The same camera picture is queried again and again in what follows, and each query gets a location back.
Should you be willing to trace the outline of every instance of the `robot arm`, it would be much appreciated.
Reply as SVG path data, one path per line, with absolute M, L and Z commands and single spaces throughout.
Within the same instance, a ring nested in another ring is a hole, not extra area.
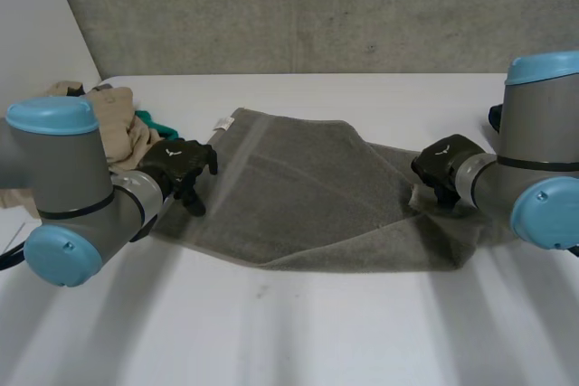
M 518 58 L 506 85 L 497 155 L 454 135 L 424 149 L 413 170 L 441 206 L 462 199 L 540 248 L 571 249 L 579 245 L 579 52 Z
M 192 214 L 204 214 L 194 184 L 206 164 L 217 172 L 210 146 L 158 142 L 137 170 L 111 178 L 86 99 L 27 100 L 10 107 L 5 121 L 0 187 L 32 188 L 43 224 L 24 243 L 24 258 L 48 282 L 76 287 L 87 281 L 127 242 L 148 235 L 171 194 L 184 198 Z

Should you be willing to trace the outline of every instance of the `folded towel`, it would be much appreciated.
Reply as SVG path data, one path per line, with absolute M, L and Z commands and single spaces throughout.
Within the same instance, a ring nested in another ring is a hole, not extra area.
M 207 214 L 175 202 L 156 236 L 245 265 L 286 270 L 452 270 L 495 234 L 459 203 L 436 207 L 416 153 L 367 144 L 342 121 L 238 109 L 210 140 L 220 174 L 195 186 Z

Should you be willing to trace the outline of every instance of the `tabletop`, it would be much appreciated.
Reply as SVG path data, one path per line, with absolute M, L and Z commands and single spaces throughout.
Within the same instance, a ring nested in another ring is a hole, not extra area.
M 206 141 L 245 107 L 344 119 L 421 150 L 461 133 L 488 151 L 502 74 L 117 77 L 137 106 Z M 37 224 L 0 212 L 3 243 Z M 448 273 L 324 274 L 234 265 L 147 238 L 88 283 L 0 275 L 5 385 L 576 385 L 579 263 L 514 241 Z

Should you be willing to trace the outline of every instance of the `black band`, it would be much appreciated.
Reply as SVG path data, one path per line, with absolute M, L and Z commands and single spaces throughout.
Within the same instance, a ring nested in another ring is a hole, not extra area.
M 137 198 L 137 196 L 135 196 L 134 193 L 132 193 L 131 191 L 127 190 L 125 187 L 123 187 L 122 185 L 114 185 L 113 186 L 116 190 L 120 190 L 122 191 L 124 194 L 126 194 L 130 199 L 133 200 L 133 202 L 135 203 L 135 205 L 138 208 L 138 212 L 141 213 L 141 227 L 143 226 L 143 223 L 145 223 L 145 209 L 143 208 L 143 204 L 141 203 L 141 201 Z
M 497 163 L 504 166 L 517 167 L 519 169 L 530 169 L 531 171 L 545 172 L 578 172 L 579 162 L 573 163 L 549 163 L 549 162 L 529 162 L 527 160 L 517 160 L 516 158 L 497 156 Z
M 486 165 L 484 165 L 480 168 L 479 172 L 476 175 L 474 175 L 474 179 L 472 180 L 472 184 L 470 185 L 470 198 L 472 199 L 472 203 L 474 203 L 474 206 L 477 208 L 479 208 L 479 206 L 477 205 L 477 200 L 474 199 L 474 189 L 477 186 L 477 181 L 479 180 L 479 177 L 482 175 L 482 173 L 485 172 L 487 169 L 489 169 L 496 162 L 497 162 L 497 160 L 493 160 L 492 162 L 488 162 Z
M 43 212 L 42 210 L 38 210 L 38 215 L 41 217 L 41 219 L 47 219 L 49 221 L 63 221 L 64 219 L 74 219 L 75 217 L 86 216 L 87 214 L 91 214 L 92 212 L 102 210 L 107 205 L 109 205 L 113 201 L 113 199 L 115 199 L 114 190 L 110 192 L 110 195 L 107 196 L 102 201 L 89 205 L 88 207 L 79 208 L 77 210 L 70 210 L 68 212 Z

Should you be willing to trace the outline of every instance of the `pile of clothes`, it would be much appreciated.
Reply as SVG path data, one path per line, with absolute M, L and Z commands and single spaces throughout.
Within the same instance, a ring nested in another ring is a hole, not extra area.
M 145 110 L 135 110 L 133 92 L 129 88 L 104 84 L 85 94 L 82 83 L 59 81 L 46 90 L 45 95 L 84 97 L 92 103 L 100 123 L 109 170 L 115 174 L 135 169 L 156 142 L 179 137 L 173 128 L 153 122 Z M 33 217 L 38 217 L 30 190 L 0 190 L 0 207 L 17 205 L 24 205 Z

